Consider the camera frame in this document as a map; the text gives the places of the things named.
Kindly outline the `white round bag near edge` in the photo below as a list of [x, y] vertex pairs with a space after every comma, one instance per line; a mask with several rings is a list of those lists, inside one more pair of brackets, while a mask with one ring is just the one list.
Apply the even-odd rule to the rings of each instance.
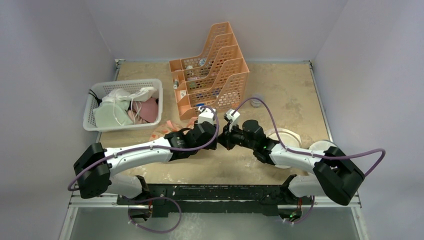
[[330, 147], [337, 148], [338, 146], [330, 140], [323, 139], [312, 143], [308, 149], [312, 151], [326, 151]]

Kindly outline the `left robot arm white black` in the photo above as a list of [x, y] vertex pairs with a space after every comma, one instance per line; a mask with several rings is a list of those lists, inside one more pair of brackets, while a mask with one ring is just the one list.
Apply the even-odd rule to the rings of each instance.
[[73, 165], [74, 183], [83, 199], [109, 192], [122, 195], [138, 205], [146, 203], [149, 191], [140, 176], [122, 172], [152, 163], [187, 159], [201, 149], [216, 149], [219, 125], [196, 123], [188, 130], [172, 131], [156, 140], [122, 148], [103, 148], [91, 144]]

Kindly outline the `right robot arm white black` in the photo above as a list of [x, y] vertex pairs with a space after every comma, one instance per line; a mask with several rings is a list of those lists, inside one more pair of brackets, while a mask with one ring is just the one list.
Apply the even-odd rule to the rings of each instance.
[[288, 204], [304, 196], [327, 196], [347, 206], [365, 179], [364, 173], [337, 147], [319, 150], [317, 156], [307, 149], [290, 152], [265, 135], [256, 120], [247, 120], [242, 127], [227, 124], [217, 141], [227, 150], [235, 146], [253, 151], [257, 160], [275, 167], [287, 166], [308, 173], [296, 175], [281, 189], [280, 196]]

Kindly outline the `white round mesh laundry bag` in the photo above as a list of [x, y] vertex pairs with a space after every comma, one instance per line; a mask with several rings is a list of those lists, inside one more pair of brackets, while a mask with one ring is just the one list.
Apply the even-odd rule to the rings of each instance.
[[[297, 133], [285, 129], [285, 128], [277, 128], [266, 130], [265, 135], [267, 138], [271, 140], [282, 140], [283, 144], [286, 147], [295, 147], [300, 148], [302, 146], [302, 140], [300, 135]], [[283, 149], [280, 143], [277, 143], [274, 147], [271, 148], [271, 160], [274, 163], [274, 166], [281, 169], [288, 169], [293, 166], [297, 166], [297, 162], [299, 161], [299, 157], [294, 153], [290, 153]]]

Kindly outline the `floral mesh laundry bag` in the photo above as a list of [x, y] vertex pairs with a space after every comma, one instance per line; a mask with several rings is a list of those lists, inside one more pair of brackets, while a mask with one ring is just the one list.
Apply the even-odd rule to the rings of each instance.
[[190, 118], [186, 126], [182, 126], [171, 120], [167, 120], [164, 124], [160, 124], [157, 128], [153, 130], [153, 132], [150, 135], [149, 141], [154, 141], [158, 138], [164, 137], [166, 134], [169, 134], [170, 132], [178, 132], [184, 129], [190, 130], [194, 127], [195, 121], [197, 120], [198, 120], [197, 116]]

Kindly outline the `orange file organizer rack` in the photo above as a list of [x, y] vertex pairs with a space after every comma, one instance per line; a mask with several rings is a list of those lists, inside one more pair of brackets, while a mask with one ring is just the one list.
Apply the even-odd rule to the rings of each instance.
[[169, 61], [180, 120], [199, 115], [199, 107], [234, 109], [244, 99], [249, 69], [229, 22], [210, 27], [202, 52]]

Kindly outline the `white plastic basket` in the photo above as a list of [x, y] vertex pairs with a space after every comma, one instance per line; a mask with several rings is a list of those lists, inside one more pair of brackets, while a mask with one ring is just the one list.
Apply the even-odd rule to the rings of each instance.
[[82, 126], [90, 132], [153, 129], [162, 120], [157, 78], [100, 82], [88, 90]]

